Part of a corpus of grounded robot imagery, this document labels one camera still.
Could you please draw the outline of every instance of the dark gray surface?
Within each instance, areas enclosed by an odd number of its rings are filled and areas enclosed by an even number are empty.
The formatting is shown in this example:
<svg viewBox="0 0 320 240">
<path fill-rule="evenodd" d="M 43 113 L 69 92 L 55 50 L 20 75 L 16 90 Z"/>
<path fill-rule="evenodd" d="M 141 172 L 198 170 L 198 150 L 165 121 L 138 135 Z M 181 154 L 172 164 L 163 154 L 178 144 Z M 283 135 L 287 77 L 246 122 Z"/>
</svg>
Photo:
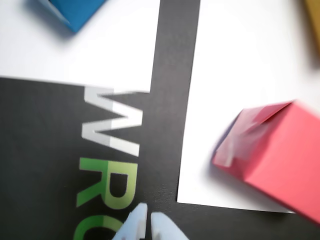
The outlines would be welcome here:
<svg viewBox="0 0 320 240">
<path fill-rule="evenodd" d="M 177 203 L 199 4 L 161 0 L 151 93 L 113 97 L 143 110 L 141 127 L 112 131 L 140 143 L 139 158 L 81 138 L 82 123 L 115 116 L 85 103 L 83 87 L 0 80 L 0 239 L 71 240 L 84 218 L 124 221 L 139 202 L 148 203 L 147 240 L 155 211 L 190 240 L 320 239 L 318 227 L 296 214 Z M 113 210 L 96 197 L 76 208 L 77 193 L 100 179 L 79 170 L 80 157 L 138 163 L 132 204 Z M 86 239 L 113 234 L 95 229 Z"/>
</svg>

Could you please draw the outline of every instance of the white paper sheet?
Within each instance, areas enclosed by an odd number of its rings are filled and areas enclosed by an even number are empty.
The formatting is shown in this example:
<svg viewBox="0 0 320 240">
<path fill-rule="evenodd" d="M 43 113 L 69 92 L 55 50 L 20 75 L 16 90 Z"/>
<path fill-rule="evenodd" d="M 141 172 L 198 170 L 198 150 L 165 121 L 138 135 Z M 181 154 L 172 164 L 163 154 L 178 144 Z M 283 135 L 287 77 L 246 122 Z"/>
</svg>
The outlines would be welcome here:
<svg viewBox="0 0 320 240">
<path fill-rule="evenodd" d="M 243 108 L 299 98 L 320 110 L 320 57 L 310 36 L 301 1 L 201 0 L 179 203 L 287 211 L 230 176 L 210 174 L 209 165 Z"/>
<path fill-rule="evenodd" d="M 75 35 L 37 0 L 0 0 L 0 76 L 150 92 L 160 0 L 108 0 Z"/>
</svg>

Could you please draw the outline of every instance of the paper box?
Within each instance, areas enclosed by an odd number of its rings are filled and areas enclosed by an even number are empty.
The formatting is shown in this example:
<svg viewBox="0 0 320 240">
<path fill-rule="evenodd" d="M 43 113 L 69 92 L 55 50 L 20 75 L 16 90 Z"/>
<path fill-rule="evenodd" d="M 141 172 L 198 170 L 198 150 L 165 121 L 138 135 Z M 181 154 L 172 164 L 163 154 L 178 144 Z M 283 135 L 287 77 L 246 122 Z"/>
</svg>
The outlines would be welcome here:
<svg viewBox="0 0 320 240">
<path fill-rule="evenodd" d="M 73 32 L 89 20 L 106 0 L 39 0 Z"/>
<path fill-rule="evenodd" d="M 212 163 L 320 223 L 320 120 L 296 101 L 242 110 Z"/>
</svg>

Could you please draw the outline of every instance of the white letter w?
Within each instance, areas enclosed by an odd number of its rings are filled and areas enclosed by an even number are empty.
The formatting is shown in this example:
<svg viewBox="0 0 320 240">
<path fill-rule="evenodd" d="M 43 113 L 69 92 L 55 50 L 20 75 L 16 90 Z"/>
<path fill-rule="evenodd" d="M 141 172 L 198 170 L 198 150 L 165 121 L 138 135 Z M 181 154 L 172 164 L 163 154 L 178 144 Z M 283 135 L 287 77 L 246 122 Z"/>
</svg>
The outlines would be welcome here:
<svg viewBox="0 0 320 240">
<path fill-rule="evenodd" d="M 132 94 L 128 91 L 115 91 L 95 87 L 85 87 L 84 101 L 99 108 L 122 115 L 123 117 L 82 124 L 82 137 L 89 141 L 108 146 L 133 156 L 139 156 L 140 145 L 131 141 L 109 136 L 102 131 L 131 128 L 142 125 L 143 111 L 103 96 Z"/>
</svg>

